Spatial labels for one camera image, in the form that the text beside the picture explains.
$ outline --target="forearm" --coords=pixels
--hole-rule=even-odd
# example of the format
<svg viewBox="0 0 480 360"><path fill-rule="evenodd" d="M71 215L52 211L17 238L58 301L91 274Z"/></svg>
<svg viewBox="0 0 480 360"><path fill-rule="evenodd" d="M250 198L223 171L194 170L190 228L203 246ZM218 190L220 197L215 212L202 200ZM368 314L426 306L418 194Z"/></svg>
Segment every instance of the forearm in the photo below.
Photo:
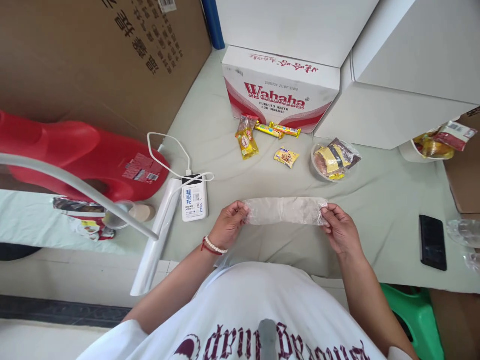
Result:
<svg viewBox="0 0 480 360"><path fill-rule="evenodd" d="M143 331L151 334L192 300L218 258L197 247L123 321L137 320Z"/></svg>
<svg viewBox="0 0 480 360"><path fill-rule="evenodd" d="M417 359L365 256L339 255L338 261L351 316L385 356L396 347Z"/></svg>

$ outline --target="smartphone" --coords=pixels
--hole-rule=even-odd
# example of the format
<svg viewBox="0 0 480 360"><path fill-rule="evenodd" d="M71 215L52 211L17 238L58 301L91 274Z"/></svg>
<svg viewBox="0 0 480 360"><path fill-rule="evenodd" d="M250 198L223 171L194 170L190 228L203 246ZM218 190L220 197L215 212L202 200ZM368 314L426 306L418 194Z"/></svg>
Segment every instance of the smartphone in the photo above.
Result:
<svg viewBox="0 0 480 360"><path fill-rule="evenodd" d="M447 271L444 223L436 218L420 215L420 232L421 263L438 270Z"/></svg>

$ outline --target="red plastic container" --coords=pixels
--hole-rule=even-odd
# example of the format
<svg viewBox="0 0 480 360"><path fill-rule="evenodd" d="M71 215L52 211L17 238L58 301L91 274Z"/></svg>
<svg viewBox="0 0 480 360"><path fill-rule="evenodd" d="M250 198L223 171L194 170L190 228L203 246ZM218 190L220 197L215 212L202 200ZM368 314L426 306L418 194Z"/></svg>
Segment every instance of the red plastic container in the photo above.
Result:
<svg viewBox="0 0 480 360"><path fill-rule="evenodd" d="M104 195L119 200L141 201L152 197L165 182L168 170L154 161L148 147L132 138L116 135L79 121L44 124L0 110L0 153L41 160L82 180L107 185ZM155 157L167 167L158 152ZM9 166L19 181L42 186L76 200L90 200L62 181L23 167Z"/></svg>

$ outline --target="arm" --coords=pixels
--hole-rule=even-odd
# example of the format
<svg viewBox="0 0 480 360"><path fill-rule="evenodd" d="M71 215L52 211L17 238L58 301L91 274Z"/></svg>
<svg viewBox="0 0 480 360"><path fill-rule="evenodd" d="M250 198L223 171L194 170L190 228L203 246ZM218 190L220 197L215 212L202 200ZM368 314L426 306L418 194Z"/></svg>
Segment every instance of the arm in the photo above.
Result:
<svg viewBox="0 0 480 360"><path fill-rule="evenodd" d="M240 201L224 208L208 236L212 244L222 250L233 246L248 213L249 208ZM153 333L192 300L218 258L207 250L201 251L201 246L197 247L123 321L137 320L145 333Z"/></svg>
<svg viewBox="0 0 480 360"><path fill-rule="evenodd" d="M354 221L335 204L321 212L328 221L322 229L337 254L351 316L385 356L396 347L418 359L364 255Z"/></svg>

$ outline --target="green plastic stool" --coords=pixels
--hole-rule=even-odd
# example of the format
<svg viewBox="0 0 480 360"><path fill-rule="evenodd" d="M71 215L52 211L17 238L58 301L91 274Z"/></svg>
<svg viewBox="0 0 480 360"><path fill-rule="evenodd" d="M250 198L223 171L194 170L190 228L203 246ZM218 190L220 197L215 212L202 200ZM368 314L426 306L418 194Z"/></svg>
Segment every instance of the green plastic stool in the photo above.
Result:
<svg viewBox="0 0 480 360"><path fill-rule="evenodd" d="M411 334L411 344L421 360L444 360L434 309L428 290L407 294L396 288L380 284L392 311L404 321Z"/></svg>

